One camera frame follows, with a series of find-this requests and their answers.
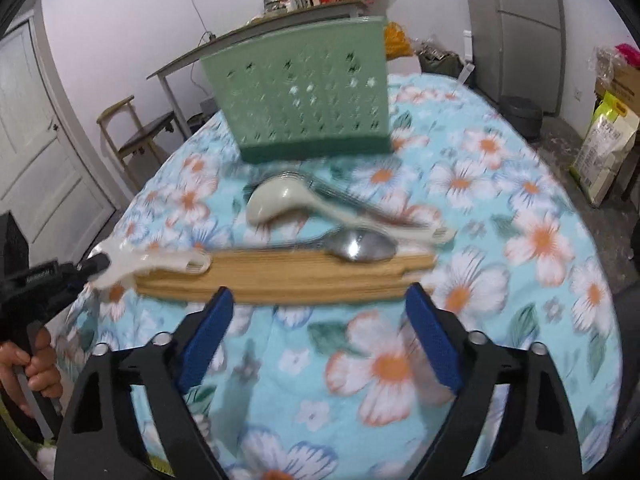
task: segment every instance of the door frame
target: door frame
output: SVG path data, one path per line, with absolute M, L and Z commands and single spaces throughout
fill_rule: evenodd
M 49 40 L 47 39 L 42 13 L 42 0 L 26 0 L 2 36 L 9 34 L 25 22 L 30 24 L 31 39 L 36 62 L 40 68 L 40 75 L 67 139 L 73 149 L 76 150 L 89 176 L 107 197 L 107 200 L 111 202 L 111 205 L 116 210 L 125 210 L 129 206 L 130 200 L 124 195 L 122 189 L 95 151 L 62 86 L 62 81 L 53 61 Z

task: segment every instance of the light blue fabric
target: light blue fabric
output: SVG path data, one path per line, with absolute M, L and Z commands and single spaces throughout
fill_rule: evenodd
M 467 88 L 441 76 L 390 76 L 389 106 L 393 156 L 310 160 L 302 168 L 406 218 L 458 230 L 439 250 L 437 268 L 418 278 L 468 330 L 500 344 L 548 346 L 589 468 L 608 444 L 621 365 L 590 235 L 535 152 Z M 333 227 L 305 216 L 273 230 L 247 227 L 242 189 L 257 174 L 239 161 L 217 114 L 149 181 L 114 235 L 141 247 L 214 250 L 310 238 Z M 118 287 L 98 304 L 88 292 L 58 338 L 61 364 L 76 376 L 96 342 L 140 346 L 201 307 Z M 399 301 L 237 306 L 188 403 L 233 478 L 270 470 L 301 480 L 406 478 L 451 400 L 424 355 L 408 350 L 412 337 Z M 486 461 L 505 394 L 496 391 L 468 470 Z M 143 389 L 133 395 L 148 449 L 163 456 Z

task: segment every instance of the wooden chair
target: wooden chair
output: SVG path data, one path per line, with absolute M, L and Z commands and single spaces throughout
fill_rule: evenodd
M 162 160 L 160 159 L 160 156 L 158 154 L 158 146 L 154 142 L 154 137 L 163 130 L 172 132 L 174 130 L 174 126 L 171 124 L 172 121 L 175 121 L 175 124 L 178 127 L 178 130 L 180 130 L 180 133 L 182 134 L 184 140 L 187 140 L 187 133 L 182 130 L 182 128 L 180 127 L 180 123 L 176 121 L 175 112 L 173 111 L 168 112 L 163 116 L 160 116 L 157 119 L 151 121 L 146 126 L 143 126 L 140 122 L 140 118 L 136 114 L 133 104 L 131 104 L 133 99 L 133 95 L 130 95 L 119 103 L 110 106 L 100 114 L 96 122 L 100 126 L 100 131 L 106 139 L 107 144 L 113 151 L 116 158 L 120 161 L 120 164 L 122 165 L 125 173 L 138 187 L 138 190 L 140 190 L 142 189 L 142 186 L 140 186 L 140 183 L 133 175 L 133 172 L 124 163 L 124 158 L 138 151 L 144 152 L 144 147 L 146 146 L 149 148 L 149 151 L 153 153 L 153 156 L 158 161 L 158 164 L 162 166 Z M 116 148 L 116 145 L 113 143 L 113 139 L 111 139 L 111 136 L 107 133 L 107 124 L 109 124 L 111 118 L 119 113 L 123 108 L 126 108 L 130 113 L 131 118 L 133 119 L 133 122 L 138 130 L 133 135 L 133 137 L 131 137 L 127 142 L 124 143 L 122 147 Z

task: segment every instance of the metal screw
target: metal screw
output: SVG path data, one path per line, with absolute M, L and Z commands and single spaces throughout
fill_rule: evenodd
M 547 352 L 548 352 L 548 350 L 546 349 L 546 346 L 545 346 L 544 344 L 542 344 L 542 343 L 537 342 L 537 341 L 536 341 L 535 343 L 533 343 L 533 344 L 529 347 L 529 349 L 530 349 L 534 354 L 537 354 L 537 355 L 546 355 L 546 354 L 547 354 Z
M 469 333 L 469 341 L 471 341 L 474 345 L 483 345 L 489 340 L 487 339 L 487 336 L 485 336 L 482 332 L 474 330 L 473 332 Z
M 173 339 L 173 336 L 168 332 L 161 332 L 156 334 L 154 338 L 151 340 L 156 346 L 165 346 L 168 345 Z
M 94 347 L 94 351 L 92 352 L 92 354 L 93 355 L 105 355 L 109 350 L 111 350 L 111 348 L 109 348 L 109 345 L 107 345 L 107 343 L 98 343 Z

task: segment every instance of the blue gripper pad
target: blue gripper pad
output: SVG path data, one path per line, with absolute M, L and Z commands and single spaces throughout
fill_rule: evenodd
M 220 346 L 234 315 L 234 297 L 230 290 L 215 295 L 203 309 L 204 318 L 182 352 L 182 370 L 175 381 L 178 391 L 186 395 L 202 382 L 213 355 Z
M 409 322 L 414 327 L 436 377 L 440 384 L 458 394 L 463 385 L 458 367 L 459 356 L 434 313 L 437 307 L 419 285 L 411 285 L 404 299 Z

